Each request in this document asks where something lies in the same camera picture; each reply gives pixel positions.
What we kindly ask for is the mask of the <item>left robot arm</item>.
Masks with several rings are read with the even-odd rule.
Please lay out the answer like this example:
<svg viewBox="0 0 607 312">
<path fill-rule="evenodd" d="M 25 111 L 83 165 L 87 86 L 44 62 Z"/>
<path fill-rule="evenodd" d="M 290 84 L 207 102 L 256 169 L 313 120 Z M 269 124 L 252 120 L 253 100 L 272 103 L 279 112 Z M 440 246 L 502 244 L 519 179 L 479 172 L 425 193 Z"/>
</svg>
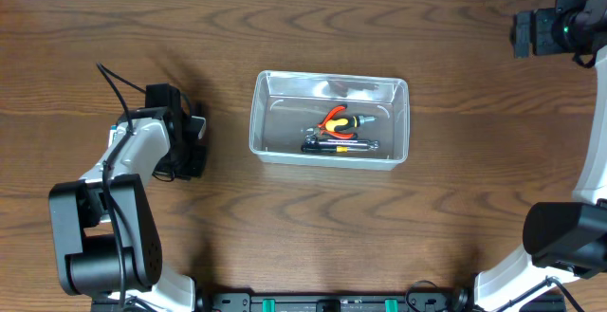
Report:
<svg viewBox="0 0 607 312">
<path fill-rule="evenodd" d="M 167 83 L 145 89 L 143 107 L 120 117 L 101 159 L 48 195 L 55 258 L 65 293 L 94 311 L 195 311 L 196 283 L 163 261 L 145 187 L 159 177 L 202 175 L 203 117 Z"/>
</svg>

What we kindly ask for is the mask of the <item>silver ratchet wrench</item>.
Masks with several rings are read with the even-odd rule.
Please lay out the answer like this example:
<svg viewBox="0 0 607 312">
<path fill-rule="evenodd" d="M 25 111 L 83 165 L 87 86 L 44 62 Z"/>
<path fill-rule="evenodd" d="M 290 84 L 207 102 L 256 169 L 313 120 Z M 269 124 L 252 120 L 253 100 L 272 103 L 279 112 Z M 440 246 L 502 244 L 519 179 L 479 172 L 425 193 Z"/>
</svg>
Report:
<svg viewBox="0 0 607 312">
<path fill-rule="evenodd" d="M 336 138 L 317 138 L 315 136 L 308 136 L 304 140 L 304 144 L 339 144 L 339 145 L 365 145 L 373 148 L 373 151 L 379 149 L 379 142 L 377 140 L 368 139 L 336 139 Z"/>
</svg>

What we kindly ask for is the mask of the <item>clear plastic container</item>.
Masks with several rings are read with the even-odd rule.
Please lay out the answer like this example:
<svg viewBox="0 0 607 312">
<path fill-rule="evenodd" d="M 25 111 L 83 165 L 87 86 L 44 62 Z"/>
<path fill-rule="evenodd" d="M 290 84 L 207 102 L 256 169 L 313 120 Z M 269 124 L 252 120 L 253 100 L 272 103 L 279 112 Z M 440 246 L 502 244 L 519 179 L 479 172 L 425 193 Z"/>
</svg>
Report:
<svg viewBox="0 0 607 312">
<path fill-rule="evenodd" d="M 409 152 L 407 83 L 399 78 L 265 70 L 248 145 L 277 164 L 391 171 Z"/>
</svg>

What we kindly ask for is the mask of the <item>black yellow precision screwdriver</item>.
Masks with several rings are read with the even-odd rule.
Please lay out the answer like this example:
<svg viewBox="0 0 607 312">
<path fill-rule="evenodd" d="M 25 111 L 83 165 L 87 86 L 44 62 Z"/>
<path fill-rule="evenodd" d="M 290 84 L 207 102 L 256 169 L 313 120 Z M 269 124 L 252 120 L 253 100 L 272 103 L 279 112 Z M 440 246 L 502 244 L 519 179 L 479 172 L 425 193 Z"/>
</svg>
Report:
<svg viewBox="0 0 607 312">
<path fill-rule="evenodd" d="M 373 151 L 373 148 L 365 145 L 339 145 L 339 144 L 304 144 L 301 151 L 305 154 L 353 154 Z"/>
</svg>

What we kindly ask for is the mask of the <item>stubby black yellow screwdriver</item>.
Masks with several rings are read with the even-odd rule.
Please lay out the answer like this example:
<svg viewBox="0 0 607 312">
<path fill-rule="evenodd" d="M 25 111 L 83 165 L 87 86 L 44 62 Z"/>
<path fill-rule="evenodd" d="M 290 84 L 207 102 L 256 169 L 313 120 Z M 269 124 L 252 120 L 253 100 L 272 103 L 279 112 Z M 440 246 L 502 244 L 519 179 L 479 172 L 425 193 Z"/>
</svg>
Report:
<svg viewBox="0 0 607 312">
<path fill-rule="evenodd" d="M 350 118 L 330 119 L 324 124 L 324 128 L 330 132 L 343 132 L 348 129 L 358 128 L 365 123 L 374 122 L 372 116 L 353 116 Z"/>
</svg>

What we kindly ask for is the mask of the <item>red black cutting pliers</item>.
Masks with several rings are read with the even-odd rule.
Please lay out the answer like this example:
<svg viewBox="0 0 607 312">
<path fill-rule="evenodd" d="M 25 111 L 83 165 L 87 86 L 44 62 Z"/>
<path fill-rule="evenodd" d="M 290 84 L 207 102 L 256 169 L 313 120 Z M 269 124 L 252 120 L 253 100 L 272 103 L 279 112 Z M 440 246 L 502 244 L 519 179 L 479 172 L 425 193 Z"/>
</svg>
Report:
<svg viewBox="0 0 607 312">
<path fill-rule="evenodd" d="M 318 123 L 317 125 L 315 125 L 313 127 L 309 127 L 307 129 L 305 129 L 304 131 L 308 135 L 313 135 L 316 137 L 326 136 L 326 137 L 331 137 L 331 138 L 336 138 L 336 139 L 355 139 L 355 138 L 357 138 L 358 137 L 357 133 L 349 132 L 349 130 L 351 130 L 351 129 L 348 129 L 343 132 L 330 132 L 324 128 L 324 124 L 330 119 L 341 119 L 341 118 L 353 117 L 353 116 L 341 117 L 341 118 L 339 117 L 339 112 L 345 111 L 346 109 L 347 109 L 346 104 L 338 105 L 338 106 L 332 108 L 320 123 Z"/>
</svg>

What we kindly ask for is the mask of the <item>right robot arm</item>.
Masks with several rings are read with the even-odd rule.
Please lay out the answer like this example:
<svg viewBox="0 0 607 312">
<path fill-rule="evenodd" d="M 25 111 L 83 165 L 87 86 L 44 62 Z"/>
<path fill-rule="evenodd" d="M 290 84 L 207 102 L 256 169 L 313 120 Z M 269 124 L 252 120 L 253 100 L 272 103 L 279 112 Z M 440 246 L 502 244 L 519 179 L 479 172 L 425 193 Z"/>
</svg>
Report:
<svg viewBox="0 0 607 312">
<path fill-rule="evenodd" d="M 522 242 L 453 296 L 450 311 L 580 310 L 568 284 L 606 271 L 606 0 L 555 0 L 513 17 L 515 58 L 568 55 L 596 76 L 578 179 L 561 199 L 529 209 Z"/>
</svg>

